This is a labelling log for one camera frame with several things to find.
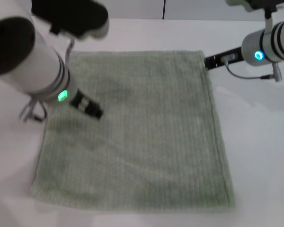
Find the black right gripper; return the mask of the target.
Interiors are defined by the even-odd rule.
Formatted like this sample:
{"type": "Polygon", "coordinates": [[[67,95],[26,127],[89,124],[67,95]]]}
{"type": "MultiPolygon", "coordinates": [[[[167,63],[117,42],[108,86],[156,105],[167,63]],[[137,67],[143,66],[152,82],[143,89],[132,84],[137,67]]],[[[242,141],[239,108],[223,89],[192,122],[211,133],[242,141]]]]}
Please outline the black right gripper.
{"type": "Polygon", "coordinates": [[[213,56],[205,57],[204,58],[204,65],[207,70],[214,69],[214,63],[216,64],[216,67],[220,67],[224,65],[225,57],[231,54],[235,54],[236,58],[234,60],[228,60],[229,64],[237,63],[240,61],[244,61],[241,47],[237,47],[225,52],[218,53],[213,56]]]}

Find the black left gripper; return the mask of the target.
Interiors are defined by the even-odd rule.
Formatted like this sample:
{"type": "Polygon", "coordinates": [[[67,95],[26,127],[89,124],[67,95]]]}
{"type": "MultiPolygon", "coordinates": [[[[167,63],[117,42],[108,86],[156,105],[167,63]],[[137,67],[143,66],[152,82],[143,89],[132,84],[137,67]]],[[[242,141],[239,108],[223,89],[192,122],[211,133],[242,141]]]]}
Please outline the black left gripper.
{"type": "Polygon", "coordinates": [[[70,105],[98,120],[103,115],[103,110],[100,105],[93,102],[93,100],[85,95],[80,89],[77,90],[75,97],[70,102],[70,105]]]}

